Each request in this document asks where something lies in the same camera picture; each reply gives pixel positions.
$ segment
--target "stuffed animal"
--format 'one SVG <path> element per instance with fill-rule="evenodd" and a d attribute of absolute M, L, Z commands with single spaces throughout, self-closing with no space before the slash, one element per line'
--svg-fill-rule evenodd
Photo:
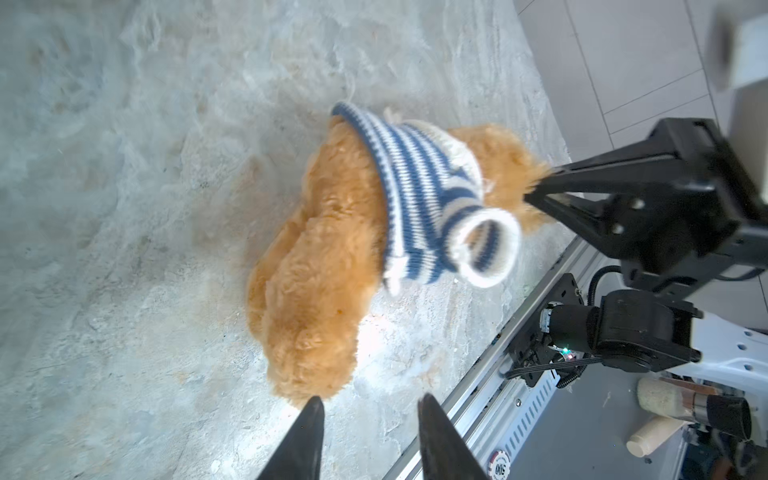
<path fill-rule="evenodd" d="M 497 125 L 446 132 L 335 106 L 301 201 L 248 280 L 274 392 L 295 406 L 336 394 L 382 284 L 396 295 L 445 270 L 480 287 L 506 278 L 521 232 L 545 221 L 523 195 L 547 174 Z"/>

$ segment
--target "concrete textured surface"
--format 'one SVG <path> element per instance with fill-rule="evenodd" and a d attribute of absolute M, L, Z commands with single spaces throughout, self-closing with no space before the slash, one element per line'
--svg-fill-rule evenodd
<path fill-rule="evenodd" d="M 0 4 L 0 476 L 255 478 L 296 416 L 247 274 L 349 99 L 515 129 L 568 161 L 512 2 Z M 323 478 L 379 478 L 571 235 L 502 286 L 380 293 L 326 403 Z"/>

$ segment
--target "tile floor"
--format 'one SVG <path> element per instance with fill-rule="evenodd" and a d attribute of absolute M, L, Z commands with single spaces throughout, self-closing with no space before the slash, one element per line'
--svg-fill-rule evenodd
<path fill-rule="evenodd" d="M 717 91 L 701 64 L 717 1 L 515 0 L 574 161 L 642 140 L 664 117 L 713 118 L 727 131 L 731 93 Z M 768 328 L 767 287 L 768 274 L 716 281 L 689 300 Z"/>

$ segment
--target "brown fur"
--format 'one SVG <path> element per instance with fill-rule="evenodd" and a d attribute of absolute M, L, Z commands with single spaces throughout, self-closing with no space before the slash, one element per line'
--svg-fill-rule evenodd
<path fill-rule="evenodd" d="M 544 215 L 523 202 L 548 169 L 495 125 L 451 135 L 477 157 L 492 190 L 485 204 L 530 232 Z M 270 361 L 274 392 L 301 406 L 336 394 L 355 369 L 360 320 L 379 288 L 386 202 L 365 144 L 341 118 L 310 161 L 300 205 L 250 274 L 248 326 Z"/>

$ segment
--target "blue and white striped sweater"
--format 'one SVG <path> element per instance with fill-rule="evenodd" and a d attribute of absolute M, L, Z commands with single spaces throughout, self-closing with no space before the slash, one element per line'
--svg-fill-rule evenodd
<path fill-rule="evenodd" d="M 403 278 L 432 283 L 444 270 L 482 287 L 506 278 L 520 226 L 509 212 L 483 207 L 482 176 L 465 144 L 434 125 L 388 123 L 344 102 L 332 114 L 357 130 L 381 177 L 388 214 L 383 276 L 390 293 L 399 292 Z"/>

